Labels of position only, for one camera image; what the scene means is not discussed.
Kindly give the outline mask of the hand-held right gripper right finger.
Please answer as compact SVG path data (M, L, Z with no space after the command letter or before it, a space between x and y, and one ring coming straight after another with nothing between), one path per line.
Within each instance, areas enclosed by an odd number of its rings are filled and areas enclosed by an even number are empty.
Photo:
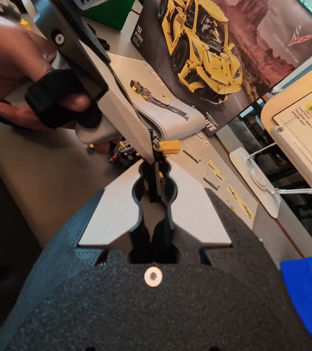
M170 201L174 225L172 244L177 249L229 247L232 241L203 185L173 160L168 177L175 184L175 199Z

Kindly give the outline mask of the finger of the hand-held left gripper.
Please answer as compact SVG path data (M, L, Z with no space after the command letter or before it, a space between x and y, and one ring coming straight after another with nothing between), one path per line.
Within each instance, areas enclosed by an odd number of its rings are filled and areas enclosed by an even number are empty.
M101 112L124 136L137 152L149 163L155 162L153 146L148 129L138 116L133 105L119 88L110 88L99 100Z

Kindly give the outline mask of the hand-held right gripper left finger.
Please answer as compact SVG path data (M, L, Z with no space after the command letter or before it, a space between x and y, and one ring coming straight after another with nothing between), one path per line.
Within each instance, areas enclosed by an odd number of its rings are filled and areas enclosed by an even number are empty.
M104 188L79 246L132 246L131 231L139 226L142 210L133 188L141 179L139 160Z

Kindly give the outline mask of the lego car chassis assembly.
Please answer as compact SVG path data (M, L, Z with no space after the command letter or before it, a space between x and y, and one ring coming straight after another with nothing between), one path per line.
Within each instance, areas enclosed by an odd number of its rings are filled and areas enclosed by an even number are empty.
M141 155L135 150L134 147L128 142L128 140L124 139L120 141L113 150L114 154L110 158L109 163L119 162L124 167L131 167L134 165L138 160L142 157Z

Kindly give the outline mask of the small black lego linkage assembly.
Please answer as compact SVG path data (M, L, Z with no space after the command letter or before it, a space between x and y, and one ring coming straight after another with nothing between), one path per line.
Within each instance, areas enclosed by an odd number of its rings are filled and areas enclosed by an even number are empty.
M142 166L145 188L148 189L150 203L168 203L173 196L175 185L169 180L171 165L167 156L180 152L180 141L160 141L154 135L152 128L148 128L150 134L151 147L154 156L153 163L145 161Z

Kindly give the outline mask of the open lego instruction booklet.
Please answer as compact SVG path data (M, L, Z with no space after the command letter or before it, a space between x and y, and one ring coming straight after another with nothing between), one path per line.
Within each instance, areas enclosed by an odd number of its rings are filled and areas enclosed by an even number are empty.
M175 97L145 61L108 54L111 67L145 122L162 141L180 141L170 157L205 188L213 191L253 229L258 202L217 153L202 129L205 117Z

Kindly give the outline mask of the lego set box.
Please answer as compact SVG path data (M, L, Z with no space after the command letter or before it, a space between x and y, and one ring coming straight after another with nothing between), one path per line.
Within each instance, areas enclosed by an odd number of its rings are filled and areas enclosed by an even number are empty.
M312 56L297 1L145 1L131 43L210 137Z

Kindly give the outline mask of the person's left hand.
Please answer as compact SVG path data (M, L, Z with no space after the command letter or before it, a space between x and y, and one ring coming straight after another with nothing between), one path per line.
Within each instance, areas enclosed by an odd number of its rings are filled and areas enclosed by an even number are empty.
M5 97L27 81L38 81L53 70L57 50L47 39L0 17L0 117L27 129L50 131L31 108L17 108Z

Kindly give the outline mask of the green plastic bin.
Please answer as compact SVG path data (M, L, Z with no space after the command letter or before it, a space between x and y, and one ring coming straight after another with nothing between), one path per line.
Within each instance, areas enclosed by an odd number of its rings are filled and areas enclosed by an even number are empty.
M79 0L77 4L83 11L83 17L122 31L131 12L140 15L139 11L133 9L135 2L135 0Z

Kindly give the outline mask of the printed instruction sheet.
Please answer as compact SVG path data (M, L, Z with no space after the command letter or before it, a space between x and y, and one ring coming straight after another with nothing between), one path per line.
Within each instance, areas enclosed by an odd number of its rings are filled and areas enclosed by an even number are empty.
M273 134L293 160L312 176L312 92L275 114Z

